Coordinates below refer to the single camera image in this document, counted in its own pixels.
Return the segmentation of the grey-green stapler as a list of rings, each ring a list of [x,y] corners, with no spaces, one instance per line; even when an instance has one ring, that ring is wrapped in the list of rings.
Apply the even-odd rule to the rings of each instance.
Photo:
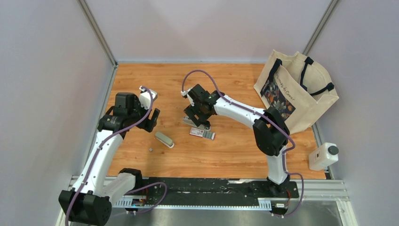
[[[155,137],[157,140],[166,145],[168,148],[173,148],[175,145],[174,141],[170,137],[166,136],[165,134],[159,131],[155,133]]]

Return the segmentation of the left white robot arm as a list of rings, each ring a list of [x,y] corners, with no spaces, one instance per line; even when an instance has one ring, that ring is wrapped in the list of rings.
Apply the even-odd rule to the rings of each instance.
[[[122,144],[126,133],[133,127],[152,132],[160,110],[153,109],[157,92],[140,87],[140,95],[120,92],[115,104],[99,120],[96,143],[84,169],[70,190],[62,190],[59,203],[65,214],[64,224],[71,222],[92,226],[104,226],[110,218],[112,206],[122,196],[139,195],[147,190],[142,173],[137,169],[124,168],[108,185],[104,181],[113,157]]]

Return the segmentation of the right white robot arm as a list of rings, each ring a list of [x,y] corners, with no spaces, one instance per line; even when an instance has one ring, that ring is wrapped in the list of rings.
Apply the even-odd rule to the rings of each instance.
[[[287,191],[289,176],[284,171],[282,153],[287,148],[289,130],[277,110],[252,107],[224,93],[210,93],[199,84],[181,91],[181,95],[190,102],[184,112],[196,127],[209,129],[208,119],[220,115],[252,129],[256,146],[267,156],[269,193],[281,197]]]

